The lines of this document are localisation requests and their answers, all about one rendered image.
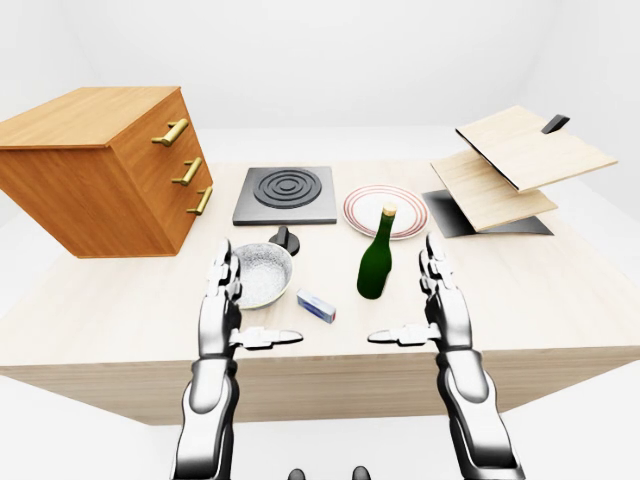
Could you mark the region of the small white blue box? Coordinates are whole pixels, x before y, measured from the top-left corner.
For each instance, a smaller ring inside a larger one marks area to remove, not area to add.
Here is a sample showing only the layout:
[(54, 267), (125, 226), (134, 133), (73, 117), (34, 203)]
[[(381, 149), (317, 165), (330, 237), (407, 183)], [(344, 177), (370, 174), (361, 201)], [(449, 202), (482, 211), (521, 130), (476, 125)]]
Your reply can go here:
[(300, 288), (297, 293), (297, 302), (308, 312), (331, 324), (336, 317), (336, 307), (321, 300), (307, 290)]

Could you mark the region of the medium wooden cabinet drawer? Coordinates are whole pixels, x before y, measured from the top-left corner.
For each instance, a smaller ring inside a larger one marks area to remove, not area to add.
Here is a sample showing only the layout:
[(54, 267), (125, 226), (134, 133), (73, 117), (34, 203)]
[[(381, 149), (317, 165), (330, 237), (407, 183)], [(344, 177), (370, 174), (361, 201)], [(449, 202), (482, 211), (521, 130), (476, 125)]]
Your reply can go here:
[(184, 177), (190, 168), (186, 162), (196, 158), (203, 160), (204, 155), (194, 130), (189, 127), (170, 147), (147, 141), (134, 164), (134, 179), (143, 198), (166, 230), (191, 218), (186, 210), (199, 203), (201, 196), (197, 191), (211, 184), (204, 160), (188, 186), (173, 182)]

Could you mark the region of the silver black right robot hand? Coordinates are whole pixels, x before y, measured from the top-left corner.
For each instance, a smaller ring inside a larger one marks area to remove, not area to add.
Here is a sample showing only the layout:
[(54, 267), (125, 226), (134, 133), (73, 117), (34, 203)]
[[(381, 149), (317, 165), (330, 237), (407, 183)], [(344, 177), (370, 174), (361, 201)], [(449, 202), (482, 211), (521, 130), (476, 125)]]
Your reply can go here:
[(427, 295), (425, 323), (380, 330), (368, 336), (370, 343), (421, 346), (433, 340), (440, 351), (471, 349), (472, 328), (464, 296), (453, 279), (441, 236), (431, 232), (419, 254), (420, 287)]

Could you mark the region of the small wooden cabinet drawer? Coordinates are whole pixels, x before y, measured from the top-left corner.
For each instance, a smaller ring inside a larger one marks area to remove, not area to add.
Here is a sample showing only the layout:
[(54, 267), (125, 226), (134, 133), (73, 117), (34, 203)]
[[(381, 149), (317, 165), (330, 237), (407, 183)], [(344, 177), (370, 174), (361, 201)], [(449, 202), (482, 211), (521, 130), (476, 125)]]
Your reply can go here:
[(206, 161), (202, 155), (197, 157), (201, 157), (203, 162), (188, 186), (171, 182), (172, 178), (181, 177), (188, 169), (184, 162), (189, 160), (179, 160), (168, 176), (162, 177), (159, 186), (153, 190), (157, 200), (158, 219), (169, 241), (171, 247), (169, 252), (172, 255), (176, 255), (180, 251), (197, 217), (186, 212), (188, 208), (195, 207), (200, 200), (196, 191), (210, 185), (213, 186)]

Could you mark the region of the speckled white bowl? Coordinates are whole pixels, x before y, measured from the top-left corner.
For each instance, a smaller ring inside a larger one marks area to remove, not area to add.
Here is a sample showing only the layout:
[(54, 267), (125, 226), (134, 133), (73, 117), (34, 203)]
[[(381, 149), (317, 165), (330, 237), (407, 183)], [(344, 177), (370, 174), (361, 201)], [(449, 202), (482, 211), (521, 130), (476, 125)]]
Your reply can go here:
[(288, 288), (292, 274), (292, 256), (274, 243), (252, 243), (234, 250), (240, 262), (242, 310), (256, 310), (277, 301)]

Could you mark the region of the green glass bottle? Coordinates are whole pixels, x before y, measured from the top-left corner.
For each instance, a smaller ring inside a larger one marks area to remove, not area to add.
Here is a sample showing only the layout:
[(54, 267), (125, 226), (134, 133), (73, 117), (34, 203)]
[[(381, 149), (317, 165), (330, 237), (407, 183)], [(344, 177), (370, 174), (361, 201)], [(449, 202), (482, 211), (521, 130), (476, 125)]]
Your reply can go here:
[(392, 269), (389, 243), (396, 212), (397, 206), (394, 203), (388, 202), (383, 205), (376, 236), (361, 259), (357, 290), (366, 299), (377, 299), (382, 295)]

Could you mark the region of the large wooden cabinet drawer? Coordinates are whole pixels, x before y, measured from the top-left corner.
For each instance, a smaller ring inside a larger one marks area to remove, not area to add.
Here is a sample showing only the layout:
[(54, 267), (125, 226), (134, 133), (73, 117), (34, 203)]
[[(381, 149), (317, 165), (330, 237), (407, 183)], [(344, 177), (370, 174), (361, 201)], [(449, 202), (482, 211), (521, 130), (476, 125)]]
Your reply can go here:
[[(183, 119), (188, 125), (171, 146), (152, 141), (163, 138), (171, 130), (169, 123)], [(169, 187), (172, 178), (186, 171), (184, 161), (197, 156), (198, 148), (192, 145), (193, 133), (181, 91), (177, 89), (116, 136), (111, 146), (134, 182), (148, 192), (154, 187)]]

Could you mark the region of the wooden cabinet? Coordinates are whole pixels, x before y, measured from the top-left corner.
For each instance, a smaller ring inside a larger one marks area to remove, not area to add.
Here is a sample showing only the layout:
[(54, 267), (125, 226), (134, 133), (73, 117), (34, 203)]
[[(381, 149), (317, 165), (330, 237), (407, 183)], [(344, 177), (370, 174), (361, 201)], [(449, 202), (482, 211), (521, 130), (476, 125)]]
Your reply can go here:
[(79, 258), (171, 256), (111, 143), (177, 89), (79, 88), (0, 122), (0, 189)]

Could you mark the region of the dark stove plate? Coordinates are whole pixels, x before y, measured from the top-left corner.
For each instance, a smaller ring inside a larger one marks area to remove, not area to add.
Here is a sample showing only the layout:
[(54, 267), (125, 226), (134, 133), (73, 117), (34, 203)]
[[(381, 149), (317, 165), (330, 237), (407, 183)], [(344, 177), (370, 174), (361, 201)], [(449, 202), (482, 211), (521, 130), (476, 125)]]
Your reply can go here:
[(332, 169), (249, 168), (232, 221), (235, 226), (335, 224)]

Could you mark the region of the round black stove knob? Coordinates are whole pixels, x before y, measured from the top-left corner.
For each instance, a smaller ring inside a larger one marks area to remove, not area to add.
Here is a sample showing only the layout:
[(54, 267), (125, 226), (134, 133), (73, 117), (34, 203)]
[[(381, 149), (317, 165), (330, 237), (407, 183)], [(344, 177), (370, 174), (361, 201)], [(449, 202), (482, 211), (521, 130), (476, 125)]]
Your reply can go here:
[(295, 256), (300, 250), (299, 238), (291, 233), (286, 226), (280, 226), (277, 233), (269, 239), (269, 242), (287, 250), (291, 256)]

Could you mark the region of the white plate with red rings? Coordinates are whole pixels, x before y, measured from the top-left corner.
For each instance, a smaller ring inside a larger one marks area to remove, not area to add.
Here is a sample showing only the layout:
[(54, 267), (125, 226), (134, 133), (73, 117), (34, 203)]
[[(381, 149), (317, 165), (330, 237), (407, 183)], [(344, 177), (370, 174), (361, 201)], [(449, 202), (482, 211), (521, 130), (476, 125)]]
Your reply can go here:
[(391, 229), (392, 240), (411, 238), (424, 230), (431, 219), (424, 200), (417, 194), (394, 185), (372, 184), (351, 191), (343, 202), (343, 216), (357, 231), (374, 237), (383, 206), (397, 207)]

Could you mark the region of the pale wood two-tier rack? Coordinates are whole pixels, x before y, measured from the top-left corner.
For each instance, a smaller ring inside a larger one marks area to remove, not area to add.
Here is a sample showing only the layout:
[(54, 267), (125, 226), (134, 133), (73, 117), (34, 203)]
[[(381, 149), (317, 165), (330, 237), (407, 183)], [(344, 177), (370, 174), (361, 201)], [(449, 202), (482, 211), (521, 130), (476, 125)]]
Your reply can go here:
[(456, 129), (469, 148), (432, 168), (474, 232), (551, 211), (541, 187), (617, 163), (566, 131), (568, 121), (516, 105)]

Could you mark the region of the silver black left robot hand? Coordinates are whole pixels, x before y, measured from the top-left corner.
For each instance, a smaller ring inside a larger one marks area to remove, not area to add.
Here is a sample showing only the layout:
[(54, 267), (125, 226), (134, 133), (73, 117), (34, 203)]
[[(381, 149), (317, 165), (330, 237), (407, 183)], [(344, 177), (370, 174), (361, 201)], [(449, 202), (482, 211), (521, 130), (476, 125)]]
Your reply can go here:
[(301, 333), (251, 327), (243, 331), (237, 304), (242, 295), (241, 267), (228, 239), (224, 239), (208, 274), (208, 286), (199, 314), (199, 355), (201, 358), (231, 358), (236, 347), (247, 350), (271, 349), (276, 344), (301, 342)]

